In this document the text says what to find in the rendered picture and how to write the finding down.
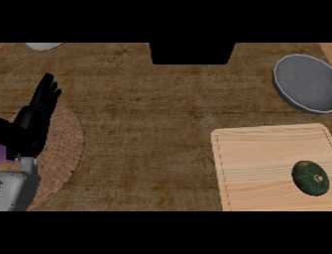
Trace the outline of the round woven brown placemat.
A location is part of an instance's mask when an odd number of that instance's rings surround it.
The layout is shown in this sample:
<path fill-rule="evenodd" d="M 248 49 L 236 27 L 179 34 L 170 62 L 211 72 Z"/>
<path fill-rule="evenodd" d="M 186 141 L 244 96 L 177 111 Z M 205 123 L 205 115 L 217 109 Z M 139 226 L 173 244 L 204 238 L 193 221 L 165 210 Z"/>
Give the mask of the round woven brown placemat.
<path fill-rule="evenodd" d="M 71 110 L 58 106 L 43 153 L 37 158 L 40 183 L 28 206 L 35 210 L 63 188 L 83 157 L 83 125 Z"/>

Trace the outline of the white round bowl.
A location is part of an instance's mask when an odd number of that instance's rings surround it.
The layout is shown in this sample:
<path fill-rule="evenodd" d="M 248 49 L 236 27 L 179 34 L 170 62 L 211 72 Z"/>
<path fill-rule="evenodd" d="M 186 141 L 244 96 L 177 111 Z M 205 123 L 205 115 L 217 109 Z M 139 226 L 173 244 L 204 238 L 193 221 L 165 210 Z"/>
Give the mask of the white round bowl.
<path fill-rule="evenodd" d="M 63 43 L 25 43 L 25 45 L 35 51 L 47 51 L 59 47 Z"/>

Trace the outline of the black box-shaped appliance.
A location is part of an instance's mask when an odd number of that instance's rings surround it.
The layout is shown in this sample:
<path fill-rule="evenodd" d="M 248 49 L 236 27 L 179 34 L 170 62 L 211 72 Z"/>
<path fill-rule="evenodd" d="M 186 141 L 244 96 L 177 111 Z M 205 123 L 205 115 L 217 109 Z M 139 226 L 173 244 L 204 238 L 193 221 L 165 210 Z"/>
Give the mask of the black box-shaped appliance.
<path fill-rule="evenodd" d="M 226 64 L 235 43 L 151 43 L 154 64 Z"/>

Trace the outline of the grey pan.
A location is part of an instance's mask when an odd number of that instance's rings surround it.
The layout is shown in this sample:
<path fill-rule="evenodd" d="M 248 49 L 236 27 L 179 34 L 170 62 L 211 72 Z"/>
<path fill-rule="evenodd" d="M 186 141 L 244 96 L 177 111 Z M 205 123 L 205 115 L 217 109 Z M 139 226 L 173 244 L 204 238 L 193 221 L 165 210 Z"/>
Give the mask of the grey pan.
<path fill-rule="evenodd" d="M 310 114 L 332 113 L 332 66 L 310 55 L 286 55 L 275 63 L 272 84 L 286 104 Z"/>

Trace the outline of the pale wooden cutting board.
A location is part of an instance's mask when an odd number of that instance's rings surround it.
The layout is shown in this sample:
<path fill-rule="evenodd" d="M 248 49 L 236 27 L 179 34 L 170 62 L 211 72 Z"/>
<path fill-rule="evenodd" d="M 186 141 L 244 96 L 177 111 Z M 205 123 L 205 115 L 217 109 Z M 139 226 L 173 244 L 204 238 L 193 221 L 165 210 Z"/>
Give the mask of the pale wooden cutting board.
<path fill-rule="evenodd" d="M 332 135 L 322 124 L 217 129 L 211 144 L 224 211 L 332 210 Z M 300 161 L 326 173 L 329 190 L 320 196 L 294 184 Z"/>

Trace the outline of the dark green squash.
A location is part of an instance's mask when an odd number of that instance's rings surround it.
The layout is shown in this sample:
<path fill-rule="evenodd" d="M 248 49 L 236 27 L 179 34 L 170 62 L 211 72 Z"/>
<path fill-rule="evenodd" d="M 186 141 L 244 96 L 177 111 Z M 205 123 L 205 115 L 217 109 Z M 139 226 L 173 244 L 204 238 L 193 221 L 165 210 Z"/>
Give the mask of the dark green squash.
<path fill-rule="evenodd" d="M 322 167 L 311 161 L 298 161 L 291 170 L 292 181 L 303 193 L 320 196 L 329 191 L 329 179 Z"/>

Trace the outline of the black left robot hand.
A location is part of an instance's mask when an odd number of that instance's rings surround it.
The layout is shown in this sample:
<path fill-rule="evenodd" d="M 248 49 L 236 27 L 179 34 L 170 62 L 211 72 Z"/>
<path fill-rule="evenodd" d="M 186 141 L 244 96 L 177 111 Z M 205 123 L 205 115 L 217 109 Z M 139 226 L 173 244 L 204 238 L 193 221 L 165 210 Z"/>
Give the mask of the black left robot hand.
<path fill-rule="evenodd" d="M 0 145 L 6 147 L 6 159 L 37 158 L 46 146 L 50 119 L 62 90 L 55 76 L 46 73 L 37 85 L 31 102 L 18 112 L 13 121 L 0 118 Z"/>

